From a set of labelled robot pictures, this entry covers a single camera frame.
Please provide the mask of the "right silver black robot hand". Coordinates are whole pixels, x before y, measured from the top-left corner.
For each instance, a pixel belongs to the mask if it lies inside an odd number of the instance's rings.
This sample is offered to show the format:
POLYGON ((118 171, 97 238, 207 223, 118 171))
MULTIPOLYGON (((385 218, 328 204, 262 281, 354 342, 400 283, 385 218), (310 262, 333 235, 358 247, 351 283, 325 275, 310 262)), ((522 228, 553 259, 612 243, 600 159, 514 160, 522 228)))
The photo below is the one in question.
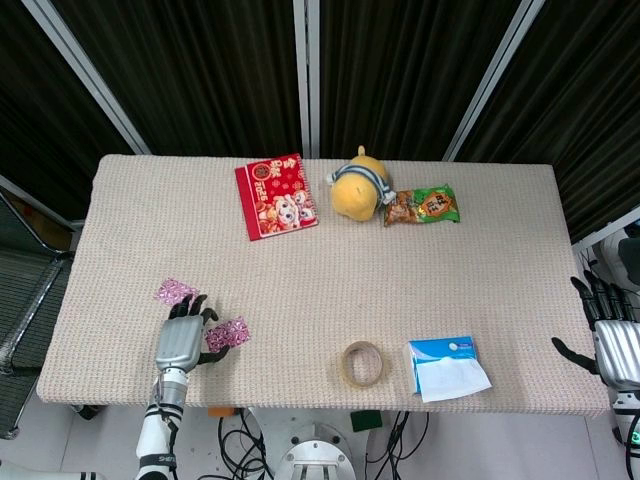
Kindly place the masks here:
POLYGON ((551 339, 556 351, 617 392, 639 390, 639 308, 628 292, 587 271, 584 281, 570 279, 582 303, 594 344, 592 358, 567 347, 559 338, 551 339))

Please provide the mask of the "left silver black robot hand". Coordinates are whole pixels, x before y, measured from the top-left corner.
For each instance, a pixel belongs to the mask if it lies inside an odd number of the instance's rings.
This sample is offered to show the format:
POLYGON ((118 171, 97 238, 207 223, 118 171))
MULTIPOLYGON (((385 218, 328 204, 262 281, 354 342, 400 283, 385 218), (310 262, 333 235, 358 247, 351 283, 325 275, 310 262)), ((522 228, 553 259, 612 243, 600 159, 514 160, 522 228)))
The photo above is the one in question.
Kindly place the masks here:
POLYGON ((217 363, 228 354, 228 345, 217 352, 201 351, 204 327, 210 320, 218 320, 213 309, 201 309, 206 299, 206 294, 189 294, 171 307, 156 349, 155 363, 160 371, 178 369, 189 373, 198 365, 217 363))

